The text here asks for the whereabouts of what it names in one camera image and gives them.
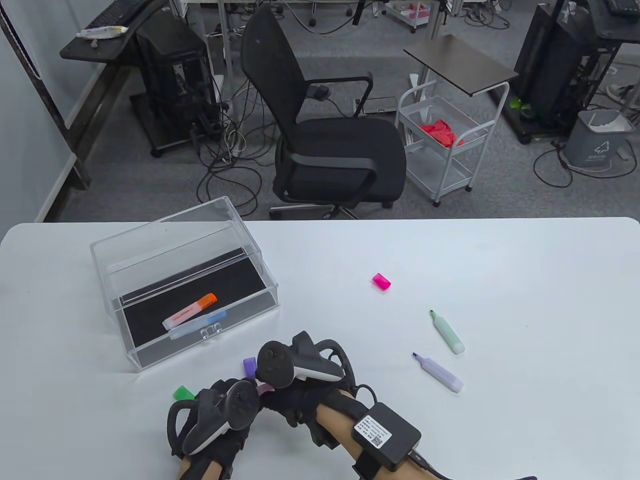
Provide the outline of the person's left hand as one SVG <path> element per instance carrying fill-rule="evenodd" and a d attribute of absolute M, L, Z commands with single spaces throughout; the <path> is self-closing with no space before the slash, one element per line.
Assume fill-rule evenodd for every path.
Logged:
<path fill-rule="evenodd" d="M 179 480 L 230 479 L 260 412 L 256 380 L 230 378 L 193 399 L 176 400 L 167 412 L 171 454 L 182 461 Z"/>

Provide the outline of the person's right hand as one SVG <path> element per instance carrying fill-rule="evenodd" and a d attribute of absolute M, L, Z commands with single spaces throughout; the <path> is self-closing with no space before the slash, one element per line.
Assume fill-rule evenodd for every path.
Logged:
<path fill-rule="evenodd" d="M 348 418 L 359 421 L 368 409 L 358 400 L 344 395 L 348 392 L 349 382 L 320 381 L 317 379 L 294 379 L 286 388 L 266 391 L 260 396 L 262 407 L 281 414 L 288 425 L 295 428 L 306 425 L 313 443 L 336 448 L 339 442 L 317 420 L 317 409 L 320 405 L 336 410 Z"/>

